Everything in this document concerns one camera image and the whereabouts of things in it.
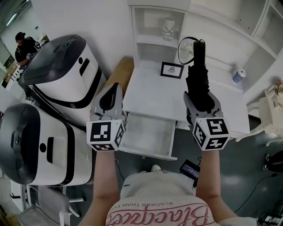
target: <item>black picture frame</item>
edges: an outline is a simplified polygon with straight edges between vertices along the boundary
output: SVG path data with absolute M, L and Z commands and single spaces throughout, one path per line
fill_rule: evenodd
M 164 70 L 164 66 L 165 66 L 165 65 L 181 68 L 181 71 L 180 71 L 179 76 L 173 76 L 173 75 L 165 75 L 165 74 L 163 74 L 163 70 Z M 181 65 L 181 64 L 173 64 L 173 63 L 168 63 L 168 62 L 162 62 L 162 67 L 161 67 L 160 76 L 165 76 L 165 77 L 180 79 L 180 78 L 182 77 L 183 69 L 184 69 L 184 65 Z

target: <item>person's arm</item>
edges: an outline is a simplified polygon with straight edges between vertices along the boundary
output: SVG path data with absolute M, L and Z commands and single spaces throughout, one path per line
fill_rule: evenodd
M 28 61 L 29 61 L 28 59 L 25 59 L 25 60 L 22 60 L 22 61 L 18 62 L 18 64 L 20 66 L 24 66 L 24 65 L 26 65 L 28 63 Z
M 237 217 L 221 198 L 219 151 L 203 151 L 196 196 L 208 204 L 216 222 Z
M 98 151 L 94 171 L 93 201 L 79 225 L 104 226 L 108 211 L 119 199 L 114 152 Z

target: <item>blue and white cup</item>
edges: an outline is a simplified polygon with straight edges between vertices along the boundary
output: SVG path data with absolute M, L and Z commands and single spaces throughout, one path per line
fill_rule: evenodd
M 235 83 L 240 82 L 246 76 L 246 72 L 244 69 L 239 68 L 233 76 L 233 81 Z

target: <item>forearm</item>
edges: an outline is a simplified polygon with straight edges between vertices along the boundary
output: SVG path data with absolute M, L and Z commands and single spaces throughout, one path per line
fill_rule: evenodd
M 113 151 L 98 151 L 94 171 L 93 197 L 117 197 L 119 188 Z
M 196 196 L 221 196 L 219 151 L 203 151 Z
M 19 62 L 19 65 L 24 66 L 27 64 L 27 62 L 28 62 L 28 59 L 22 60 L 21 62 Z

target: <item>framed picture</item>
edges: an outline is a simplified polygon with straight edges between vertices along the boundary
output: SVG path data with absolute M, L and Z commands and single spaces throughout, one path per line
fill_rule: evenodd
M 184 65 L 162 62 L 161 76 L 180 79 L 183 73 Z

